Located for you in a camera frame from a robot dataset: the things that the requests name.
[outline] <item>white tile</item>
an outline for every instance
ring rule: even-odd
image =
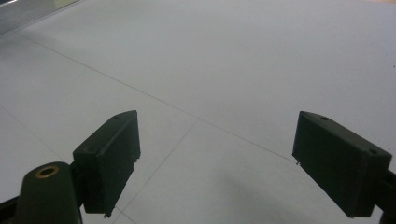
[[[142,223],[377,223],[348,219],[295,163],[197,122],[123,211]]]
[[[66,162],[110,117],[137,110],[142,157],[117,204],[123,209],[196,118],[28,40],[12,38],[19,39],[16,49],[27,47],[0,63],[0,73],[7,73],[0,83],[16,90],[0,97],[0,103]]]
[[[116,222],[114,222],[114,224],[134,224],[134,223],[127,216],[121,214],[119,218],[117,218]]]
[[[81,206],[80,211],[84,224],[111,224],[116,221],[121,213],[119,209],[115,208],[111,217],[105,218],[103,214],[86,214],[83,206]]]
[[[300,110],[395,153],[393,6],[84,1],[19,32],[288,158]]]
[[[0,106],[0,203],[20,195],[27,173],[53,161],[62,160]]]

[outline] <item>white floor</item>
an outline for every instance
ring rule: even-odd
[[[306,110],[396,154],[395,21],[360,0],[81,0],[0,35],[0,201],[135,109],[142,158],[84,223],[377,223],[291,151]]]

